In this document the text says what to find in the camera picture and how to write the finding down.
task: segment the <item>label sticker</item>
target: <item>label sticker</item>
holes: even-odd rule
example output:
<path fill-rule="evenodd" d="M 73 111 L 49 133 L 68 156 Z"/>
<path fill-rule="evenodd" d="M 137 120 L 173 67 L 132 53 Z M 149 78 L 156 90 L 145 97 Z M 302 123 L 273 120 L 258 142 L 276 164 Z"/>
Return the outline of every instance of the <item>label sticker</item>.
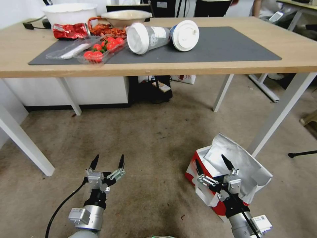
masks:
<path fill-rule="evenodd" d="M 151 27 L 156 38 L 166 38 L 166 31 L 162 27 Z"/>

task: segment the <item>white plastic bag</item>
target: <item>white plastic bag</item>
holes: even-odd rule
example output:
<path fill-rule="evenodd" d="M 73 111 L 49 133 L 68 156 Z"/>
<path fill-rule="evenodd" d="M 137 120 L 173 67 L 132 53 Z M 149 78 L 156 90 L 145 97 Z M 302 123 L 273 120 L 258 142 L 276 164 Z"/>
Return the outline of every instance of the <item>white plastic bag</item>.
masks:
<path fill-rule="evenodd" d="M 250 204 L 256 192 L 265 187 L 273 175 L 264 168 L 245 149 L 231 139 L 219 133 L 215 136 L 211 146 L 198 149 L 189 164 L 186 177 L 196 187 L 196 194 L 207 206 L 219 216 L 224 216 L 226 209 L 217 198 L 217 193 L 212 192 L 206 186 L 197 182 L 196 163 L 197 159 L 204 173 L 210 177 L 229 174 L 221 155 L 229 159 L 236 169 L 239 169 L 239 177 L 242 180 L 239 197 L 246 204 Z"/>

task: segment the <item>cherry tomato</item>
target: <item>cherry tomato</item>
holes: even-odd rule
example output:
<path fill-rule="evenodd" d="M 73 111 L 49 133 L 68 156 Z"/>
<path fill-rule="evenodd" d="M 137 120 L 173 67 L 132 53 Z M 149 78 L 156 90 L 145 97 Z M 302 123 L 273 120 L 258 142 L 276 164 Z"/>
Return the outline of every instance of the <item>cherry tomato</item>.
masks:
<path fill-rule="evenodd" d="M 86 52 L 84 53 L 84 58 L 85 58 L 86 60 L 91 60 L 92 54 L 93 54 L 92 51 L 86 51 Z"/>
<path fill-rule="evenodd" d="M 116 41 L 113 37 L 109 37 L 108 39 L 107 39 L 107 41 L 108 41 L 108 43 L 109 42 L 113 42 L 113 41 Z"/>
<path fill-rule="evenodd" d="M 116 43 L 113 41 L 113 42 L 109 42 L 108 44 L 107 44 L 107 50 L 112 50 L 113 48 L 115 48 L 116 47 Z"/>
<path fill-rule="evenodd" d="M 121 37 L 118 37 L 118 38 L 116 39 L 116 42 L 117 42 L 119 45 L 121 45 L 121 44 L 124 42 L 124 40 L 123 40 Z"/>
<path fill-rule="evenodd" d="M 102 47 L 101 47 L 100 44 L 94 44 L 94 45 L 93 45 L 93 48 L 96 49 L 96 50 L 98 50 L 98 51 L 101 51 L 101 50 L 102 50 Z"/>
<path fill-rule="evenodd" d="M 100 63 L 102 61 L 102 53 L 100 51 L 93 52 L 93 54 L 91 55 L 91 59 L 94 62 Z"/>

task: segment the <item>wooden table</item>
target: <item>wooden table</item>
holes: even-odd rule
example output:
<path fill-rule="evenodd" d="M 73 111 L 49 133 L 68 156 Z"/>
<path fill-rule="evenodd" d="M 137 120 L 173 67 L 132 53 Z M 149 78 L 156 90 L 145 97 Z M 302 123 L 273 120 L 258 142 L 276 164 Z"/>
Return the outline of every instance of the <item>wooden table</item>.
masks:
<path fill-rule="evenodd" d="M 146 24 L 172 27 L 182 20 L 182 18 L 155 18 Z M 27 63 L 30 60 L 54 43 L 55 39 L 49 30 L 25 30 L 22 24 L 17 24 L 2 30 L 0 33 L 0 51 L 5 56 L 0 58 L 0 77 L 56 77 L 68 97 L 69 103 L 73 106 L 75 112 L 80 114 L 80 108 L 64 77 L 226 74 L 220 93 L 213 105 L 213 110 L 217 111 L 234 74 L 297 72 L 283 97 L 272 110 L 248 148 L 250 154 L 256 156 L 317 75 L 317 43 L 253 17 L 194 18 L 193 20 L 199 27 L 233 27 L 280 56 L 282 60 L 105 64 L 102 66 L 28 65 Z M 1 104 L 0 127 L 46 175 L 52 175 L 54 167 Z"/>
<path fill-rule="evenodd" d="M 290 31 L 294 30 L 297 22 L 299 21 L 303 13 L 317 15 L 317 6 L 313 6 L 307 3 L 295 2 L 291 0 L 277 0 L 277 2 L 283 3 L 283 6 L 285 7 L 289 7 L 294 10 L 297 10 L 291 24 L 288 27 L 288 30 Z"/>

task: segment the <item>beige bowl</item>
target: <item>beige bowl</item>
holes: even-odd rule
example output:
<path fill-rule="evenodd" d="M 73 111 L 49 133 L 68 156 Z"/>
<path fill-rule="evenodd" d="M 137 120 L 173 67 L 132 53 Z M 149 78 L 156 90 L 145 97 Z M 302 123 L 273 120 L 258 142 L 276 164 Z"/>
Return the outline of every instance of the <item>beige bowl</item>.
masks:
<path fill-rule="evenodd" d="M 144 22 L 146 18 L 151 16 L 151 13 L 139 10 L 122 10 L 101 14 L 102 18 L 107 19 L 111 25 L 118 28 L 130 26 L 134 22 Z"/>

